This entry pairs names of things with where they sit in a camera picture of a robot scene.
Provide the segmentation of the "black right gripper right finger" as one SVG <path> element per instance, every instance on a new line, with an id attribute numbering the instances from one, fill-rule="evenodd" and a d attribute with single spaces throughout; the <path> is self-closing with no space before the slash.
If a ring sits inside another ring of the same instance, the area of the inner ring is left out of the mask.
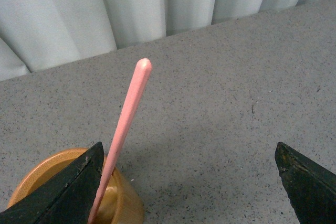
<path id="1" fill-rule="evenodd" d="M 335 223 L 335 174 L 279 142 L 275 161 L 300 223 Z"/>

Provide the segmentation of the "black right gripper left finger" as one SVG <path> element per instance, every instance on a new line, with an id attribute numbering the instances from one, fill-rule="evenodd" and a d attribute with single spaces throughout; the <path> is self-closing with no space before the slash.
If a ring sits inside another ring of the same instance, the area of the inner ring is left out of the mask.
<path id="1" fill-rule="evenodd" d="M 103 161 L 103 146 L 98 142 L 31 194 L 1 212 L 1 223 L 87 223 Z"/>

